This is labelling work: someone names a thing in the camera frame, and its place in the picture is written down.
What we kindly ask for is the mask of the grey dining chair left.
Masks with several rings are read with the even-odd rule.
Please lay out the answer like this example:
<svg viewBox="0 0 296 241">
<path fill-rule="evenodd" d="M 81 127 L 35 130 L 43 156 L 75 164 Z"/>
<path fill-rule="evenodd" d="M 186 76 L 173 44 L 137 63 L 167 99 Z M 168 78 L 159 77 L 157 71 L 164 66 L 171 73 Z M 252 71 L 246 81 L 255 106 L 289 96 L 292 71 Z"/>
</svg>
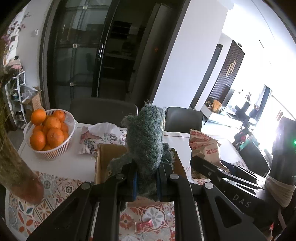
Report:
<svg viewBox="0 0 296 241">
<path fill-rule="evenodd" d="M 121 100 L 86 97 L 74 99 L 69 112 L 79 123 L 112 123 L 122 127 L 124 117 L 130 114 L 137 115 L 138 108 L 133 103 Z"/>
</svg>

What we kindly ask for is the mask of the white basket of oranges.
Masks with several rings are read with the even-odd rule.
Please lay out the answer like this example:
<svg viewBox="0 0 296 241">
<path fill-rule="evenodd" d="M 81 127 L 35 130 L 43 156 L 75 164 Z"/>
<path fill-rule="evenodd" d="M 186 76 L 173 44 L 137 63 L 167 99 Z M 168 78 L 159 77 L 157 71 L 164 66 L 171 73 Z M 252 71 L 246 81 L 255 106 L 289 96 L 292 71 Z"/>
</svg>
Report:
<svg viewBox="0 0 296 241">
<path fill-rule="evenodd" d="M 32 112 L 23 133 L 33 152 L 53 160 L 70 148 L 76 126 L 77 121 L 68 111 L 40 108 Z"/>
</svg>

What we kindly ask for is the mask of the glass vase with dried flowers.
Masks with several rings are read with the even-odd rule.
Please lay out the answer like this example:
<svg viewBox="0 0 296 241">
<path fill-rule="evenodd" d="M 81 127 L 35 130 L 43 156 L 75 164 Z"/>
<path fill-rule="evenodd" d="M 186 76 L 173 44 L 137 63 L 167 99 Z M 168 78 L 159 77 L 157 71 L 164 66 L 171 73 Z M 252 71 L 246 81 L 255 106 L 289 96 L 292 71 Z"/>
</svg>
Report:
<svg viewBox="0 0 296 241">
<path fill-rule="evenodd" d="M 23 141 L 21 130 L 13 128 L 5 85 L 8 83 L 3 67 L 5 42 L 1 39 L 1 184 L 12 194 L 32 205 L 44 197 L 43 184 L 20 157 L 17 147 Z"/>
</svg>

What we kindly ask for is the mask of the small red candy wrapper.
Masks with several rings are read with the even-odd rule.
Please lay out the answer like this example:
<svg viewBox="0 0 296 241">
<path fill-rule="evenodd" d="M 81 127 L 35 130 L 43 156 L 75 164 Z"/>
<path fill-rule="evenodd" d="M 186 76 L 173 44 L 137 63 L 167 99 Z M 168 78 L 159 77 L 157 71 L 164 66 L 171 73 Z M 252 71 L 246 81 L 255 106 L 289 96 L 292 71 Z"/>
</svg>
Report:
<svg viewBox="0 0 296 241">
<path fill-rule="evenodd" d="M 139 233 L 143 233 L 145 231 L 147 231 L 149 228 L 153 228 L 153 222 L 152 220 L 147 220 L 144 222 L 136 222 L 135 223 L 135 233 L 139 234 Z"/>
</svg>

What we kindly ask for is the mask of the tissue pack with white tissue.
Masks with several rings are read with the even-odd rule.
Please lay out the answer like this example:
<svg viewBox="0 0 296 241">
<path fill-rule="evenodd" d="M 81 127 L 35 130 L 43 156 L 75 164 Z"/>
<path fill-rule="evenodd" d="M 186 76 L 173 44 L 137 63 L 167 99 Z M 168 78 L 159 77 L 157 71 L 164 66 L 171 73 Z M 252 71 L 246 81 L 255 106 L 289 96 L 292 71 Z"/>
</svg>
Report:
<svg viewBox="0 0 296 241">
<path fill-rule="evenodd" d="M 79 154 L 97 155 L 100 144 L 125 145 L 126 130 L 112 123 L 83 126 L 79 140 Z"/>
</svg>

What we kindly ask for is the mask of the dark dining chair right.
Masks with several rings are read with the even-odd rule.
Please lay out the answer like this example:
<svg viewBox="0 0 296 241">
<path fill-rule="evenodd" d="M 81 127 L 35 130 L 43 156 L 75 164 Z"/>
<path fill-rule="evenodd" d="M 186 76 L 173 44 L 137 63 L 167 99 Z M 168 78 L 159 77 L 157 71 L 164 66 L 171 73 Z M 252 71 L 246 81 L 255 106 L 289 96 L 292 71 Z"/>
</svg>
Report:
<svg viewBox="0 0 296 241">
<path fill-rule="evenodd" d="M 262 177 L 267 175 L 268 162 L 254 143 L 248 143 L 239 154 L 250 171 Z"/>
</svg>

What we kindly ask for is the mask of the brown cardboard box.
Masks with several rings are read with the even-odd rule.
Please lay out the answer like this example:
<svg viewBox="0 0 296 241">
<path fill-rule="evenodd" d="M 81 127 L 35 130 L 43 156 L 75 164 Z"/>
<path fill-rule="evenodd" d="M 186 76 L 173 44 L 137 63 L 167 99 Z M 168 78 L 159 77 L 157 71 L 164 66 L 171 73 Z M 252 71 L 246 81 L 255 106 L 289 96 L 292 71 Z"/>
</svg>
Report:
<svg viewBox="0 0 296 241">
<path fill-rule="evenodd" d="M 178 153 L 174 148 L 169 149 L 173 154 L 173 168 L 174 172 L 178 175 L 186 177 L 185 169 L 180 161 Z M 107 166 L 109 162 L 114 158 L 119 158 L 127 151 L 126 147 L 123 145 L 114 144 L 99 144 L 97 151 L 97 158 L 95 164 L 95 184 L 101 184 L 105 181 L 107 177 Z"/>
</svg>

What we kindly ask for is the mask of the dark green plush toy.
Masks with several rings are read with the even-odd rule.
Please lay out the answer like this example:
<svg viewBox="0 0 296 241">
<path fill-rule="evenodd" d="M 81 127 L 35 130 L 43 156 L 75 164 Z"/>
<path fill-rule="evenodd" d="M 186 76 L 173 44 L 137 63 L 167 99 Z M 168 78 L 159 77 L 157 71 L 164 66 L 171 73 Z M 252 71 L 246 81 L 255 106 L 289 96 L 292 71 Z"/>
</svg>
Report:
<svg viewBox="0 0 296 241">
<path fill-rule="evenodd" d="M 163 142 L 165 110 L 147 103 L 137 115 L 125 116 L 122 125 L 127 128 L 127 152 L 109 162 L 105 179 L 120 173 L 125 164 L 135 161 L 138 168 L 137 195 L 158 201 L 154 175 L 161 162 L 174 162 L 169 144 Z"/>
</svg>

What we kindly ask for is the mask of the black glass door cabinet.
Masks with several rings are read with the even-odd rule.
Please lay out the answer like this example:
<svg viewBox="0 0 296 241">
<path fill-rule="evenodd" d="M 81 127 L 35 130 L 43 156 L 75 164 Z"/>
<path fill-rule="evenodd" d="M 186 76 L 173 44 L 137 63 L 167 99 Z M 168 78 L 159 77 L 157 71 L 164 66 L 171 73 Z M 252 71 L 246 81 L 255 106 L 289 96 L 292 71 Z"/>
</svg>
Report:
<svg viewBox="0 0 296 241">
<path fill-rule="evenodd" d="M 42 33 L 46 108 L 85 97 L 141 108 L 151 98 L 185 1 L 52 1 Z"/>
</svg>

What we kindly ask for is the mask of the white tv console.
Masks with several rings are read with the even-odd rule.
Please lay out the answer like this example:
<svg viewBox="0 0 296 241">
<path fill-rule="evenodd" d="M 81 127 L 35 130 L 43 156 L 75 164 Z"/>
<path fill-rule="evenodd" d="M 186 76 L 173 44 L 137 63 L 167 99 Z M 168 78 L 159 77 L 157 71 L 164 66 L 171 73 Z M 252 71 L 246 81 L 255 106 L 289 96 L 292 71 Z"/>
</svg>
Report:
<svg viewBox="0 0 296 241">
<path fill-rule="evenodd" d="M 220 125 L 224 126 L 229 126 L 229 127 L 235 127 L 239 128 L 241 126 L 241 121 L 235 120 L 228 115 L 222 115 L 218 113 L 212 112 L 207 106 L 203 104 L 200 110 L 204 117 L 205 117 L 205 122 L 212 122 L 212 123 L 217 123 Z"/>
</svg>

